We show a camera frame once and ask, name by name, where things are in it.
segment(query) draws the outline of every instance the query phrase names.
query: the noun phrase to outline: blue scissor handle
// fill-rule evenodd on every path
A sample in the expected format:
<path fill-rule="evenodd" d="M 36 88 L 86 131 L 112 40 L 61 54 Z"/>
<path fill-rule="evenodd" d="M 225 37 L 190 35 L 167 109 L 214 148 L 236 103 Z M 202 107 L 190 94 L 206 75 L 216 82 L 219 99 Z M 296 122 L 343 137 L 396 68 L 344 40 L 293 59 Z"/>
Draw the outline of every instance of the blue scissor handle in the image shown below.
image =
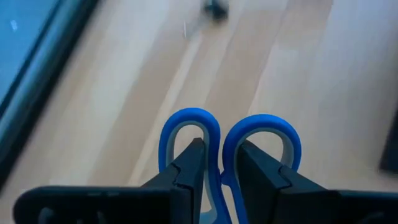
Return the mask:
<path fill-rule="evenodd" d="M 301 143 L 299 135 L 295 129 L 282 118 L 269 114 L 257 114 L 248 116 L 236 123 L 227 134 L 224 142 L 224 172 L 221 175 L 221 181 L 223 184 L 228 185 L 231 188 L 240 224 L 247 224 L 248 219 L 238 184 L 236 153 L 238 151 L 238 147 L 247 137 L 260 131 L 274 133 L 282 139 L 284 148 L 281 163 L 296 171 L 300 165 Z"/>
<path fill-rule="evenodd" d="M 186 108 L 174 113 L 166 121 L 159 141 L 159 171 L 162 172 L 173 161 L 175 137 L 182 127 L 190 124 L 202 129 L 206 145 L 204 181 L 211 210 L 201 214 L 200 223 L 231 223 L 221 191 L 220 170 L 218 169 L 220 126 L 209 112 L 199 108 Z"/>

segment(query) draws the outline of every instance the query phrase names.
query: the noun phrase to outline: wood grain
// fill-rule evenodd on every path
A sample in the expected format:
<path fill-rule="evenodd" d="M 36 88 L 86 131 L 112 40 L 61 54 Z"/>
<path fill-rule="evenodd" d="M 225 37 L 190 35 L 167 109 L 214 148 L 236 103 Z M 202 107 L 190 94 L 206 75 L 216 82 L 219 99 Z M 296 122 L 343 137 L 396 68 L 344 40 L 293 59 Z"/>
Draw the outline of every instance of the wood grain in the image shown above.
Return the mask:
<path fill-rule="evenodd" d="M 191 106 L 213 113 L 223 138 L 249 114 L 280 116 L 301 137 L 304 176 L 397 191 L 377 169 L 397 108 L 397 1 L 230 0 L 227 23 L 184 39 L 200 4 L 100 6 L 1 194 L 1 223 L 39 185 L 143 184 L 158 172 L 165 120 Z M 183 128 L 177 154 L 201 135 Z M 276 136 L 250 140 L 280 157 Z"/>

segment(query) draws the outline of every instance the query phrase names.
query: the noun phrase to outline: dark object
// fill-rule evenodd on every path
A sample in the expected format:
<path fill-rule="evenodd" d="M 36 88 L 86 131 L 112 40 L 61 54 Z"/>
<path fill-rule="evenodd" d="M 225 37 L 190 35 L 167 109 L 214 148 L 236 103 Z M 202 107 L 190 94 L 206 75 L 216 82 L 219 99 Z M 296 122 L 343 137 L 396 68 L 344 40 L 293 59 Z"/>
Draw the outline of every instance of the dark object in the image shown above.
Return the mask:
<path fill-rule="evenodd" d="M 324 189 L 249 141 L 237 158 L 249 223 L 398 222 L 398 194 Z"/>
<path fill-rule="evenodd" d="M 237 158 L 249 223 L 398 222 L 398 194 L 324 189 L 249 141 Z M 19 197 L 14 218 L 17 224 L 198 223 L 204 165 L 204 143 L 194 139 L 142 187 L 41 187 Z"/>
<path fill-rule="evenodd" d="M 203 10 L 216 23 L 223 22 L 228 18 L 228 5 L 220 0 L 210 0 L 205 4 Z"/>
<path fill-rule="evenodd" d="M 194 139 L 142 187 L 39 187 L 19 197 L 14 219 L 18 224 L 198 223 L 204 168 L 204 142 Z"/>
<path fill-rule="evenodd" d="M 0 2 L 0 187 L 97 2 Z"/>
<path fill-rule="evenodd" d="M 398 174 L 398 113 L 387 138 L 380 168 Z"/>

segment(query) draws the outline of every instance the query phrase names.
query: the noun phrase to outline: scissors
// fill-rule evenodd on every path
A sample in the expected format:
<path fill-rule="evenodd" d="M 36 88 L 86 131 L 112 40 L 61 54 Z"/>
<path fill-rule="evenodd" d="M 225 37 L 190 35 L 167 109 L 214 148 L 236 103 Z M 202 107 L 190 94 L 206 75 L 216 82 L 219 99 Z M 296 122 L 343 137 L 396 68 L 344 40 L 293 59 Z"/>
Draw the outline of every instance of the scissors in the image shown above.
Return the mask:
<path fill-rule="evenodd" d="M 220 174 L 218 151 L 221 133 L 216 118 L 200 108 L 185 108 L 174 113 L 166 121 L 160 134 L 158 158 L 160 172 L 173 161 L 175 137 L 178 131 L 186 125 L 195 125 L 201 128 L 206 148 L 204 182 L 211 210 L 201 213 L 200 223 L 232 223 L 221 184 L 227 185 L 232 191 L 239 222 L 248 223 L 236 172 L 236 154 L 238 147 L 250 135 L 258 132 L 270 132 L 278 135 L 283 143 L 281 163 L 295 171 L 299 168 L 301 143 L 295 129 L 277 116 L 256 114 L 237 122 L 228 132 L 222 152 L 224 171 Z"/>

